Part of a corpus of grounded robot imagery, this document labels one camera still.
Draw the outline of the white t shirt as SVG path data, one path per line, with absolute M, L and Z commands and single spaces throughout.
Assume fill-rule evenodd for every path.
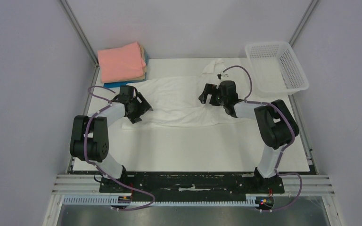
M 208 127 L 245 121 L 226 114 L 221 106 L 202 104 L 198 97 L 206 84 L 217 86 L 217 75 L 226 69 L 224 60 L 211 61 L 201 72 L 192 76 L 165 77 L 134 83 L 153 110 L 142 116 L 142 121 L 122 123 L 122 129 L 153 129 L 160 127 Z

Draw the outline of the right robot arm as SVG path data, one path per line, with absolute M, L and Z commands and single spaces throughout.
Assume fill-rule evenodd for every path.
M 259 192 L 270 189 L 280 177 L 278 167 L 285 149 L 299 134 L 298 125 L 285 102 L 281 99 L 270 103 L 240 99 L 233 81 L 206 84 L 198 100 L 203 104 L 209 102 L 213 106 L 222 106 L 233 118 L 256 120 L 264 150 L 254 170 L 253 185 Z

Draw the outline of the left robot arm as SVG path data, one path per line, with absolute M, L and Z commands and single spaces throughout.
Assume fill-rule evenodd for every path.
M 127 118 L 132 124 L 153 108 L 134 86 L 124 85 L 113 99 L 92 115 L 77 115 L 73 121 L 69 152 L 74 158 L 94 166 L 104 178 L 111 179 L 117 192 L 128 189 L 129 180 L 122 174 L 125 167 L 109 153 L 108 128 L 114 122 Z

